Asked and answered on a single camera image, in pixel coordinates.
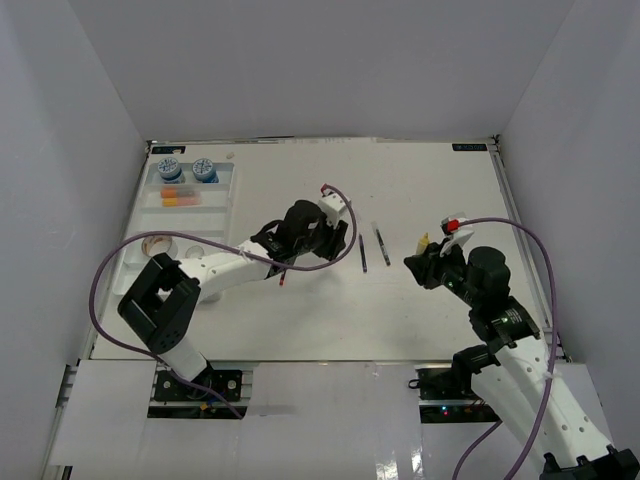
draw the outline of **pen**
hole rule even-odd
[[[378,229],[378,224],[376,222],[371,222],[371,227],[373,227],[373,233],[376,234],[376,238],[378,239],[378,243],[380,244],[380,251],[382,252],[382,256],[384,257],[384,262],[387,264],[387,267],[390,267],[391,260],[389,260],[387,247],[384,246],[384,242],[382,241],[382,235],[380,235],[380,229]]]
[[[367,273],[367,257],[364,255],[364,241],[361,233],[358,234],[358,241],[360,242],[360,256],[362,257],[362,273]]]

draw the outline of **gray wall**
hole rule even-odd
[[[22,480],[39,474],[144,144],[66,0],[0,1],[0,71],[0,478]]]
[[[640,2],[578,0],[504,132],[521,215],[551,250],[563,340],[636,454],[639,85]]]
[[[480,137],[573,0],[70,0],[145,139]]]

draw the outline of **marker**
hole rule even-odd
[[[364,241],[361,233],[358,234],[358,241],[360,242],[360,256],[362,257],[362,273],[367,273],[367,257],[364,255]]]
[[[378,229],[378,224],[376,222],[371,222],[371,227],[373,228],[373,233],[375,233],[376,238],[378,239],[378,244],[380,245],[380,251],[382,252],[382,256],[384,257],[384,262],[387,264],[387,267],[390,267],[391,260],[389,260],[387,247],[384,246],[384,242],[382,241],[382,235],[380,235],[380,229]]]

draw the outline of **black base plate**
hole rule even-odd
[[[235,382],[234,388],[229,388],[229,382]],[[242,394],[242,370],[215,370],[211,388],[230,402],[240,400]],[[178,382],[166,370],[158,372],[153,399],[156,402],[189,402],[190,389]]]

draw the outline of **white tray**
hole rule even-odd
[[[171,156],[180,159],[181,155],[173,153]],[[196,181],[191,172],[191,164],[181,163],[185,183],[167,185],[162,182],[156,167],[164,156],[153,155],[151,158],[147,161],[143,173],[143,181],[136,196],[135,207],[125,237],[151,230],[170,230],[227,243],[235,184],[233,163],[215,163],[218,183]],[[200,195],[201,204],[163,207],[160,192],[163,188],[172,187],[195,191]],[[169,254],[178,260],[186,258],[187,250],[194,245],[200,245],[205,255],[216,251],[213,247],[182,238],[174,238],[173,245]],[[118,257],[111,285],[112,292],[116,295],[124,295],[148,261],[149,257],[142,252],[142,240],[126,247]]]

